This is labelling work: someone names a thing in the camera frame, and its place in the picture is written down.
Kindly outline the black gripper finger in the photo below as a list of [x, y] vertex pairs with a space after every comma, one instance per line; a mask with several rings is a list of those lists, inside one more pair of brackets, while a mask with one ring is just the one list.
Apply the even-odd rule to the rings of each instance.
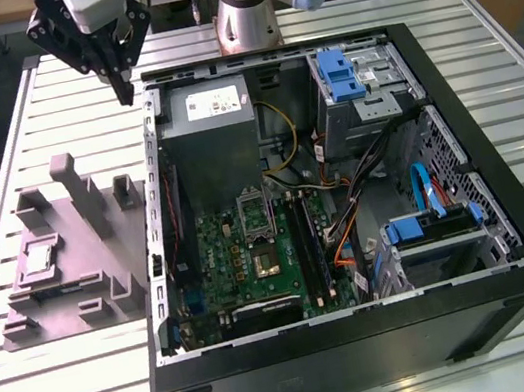
[[120, 56], [122, 58], [121, 73], [124, 80], [125, 101], [127, 104], [133, 103], [134, 89], [130, 83], [130, 75], [125, 76], [124, 72], [129, 72], [138, 64], [140, 53], [151, 22], [149, 13], [150, 0], [126, 0], [125, 15], [129, 21], [129, 31], [120, 44]]
[[126, 103], [122, 61], [112, 27], [106, 25], [87, 35], [66, 17], [66, 10], [59, 11], [55, 20], [39, 9], [33, 12], [27, 28], [30, 40], [80, 74], [94, 73], [112, 87], [121, 104]]

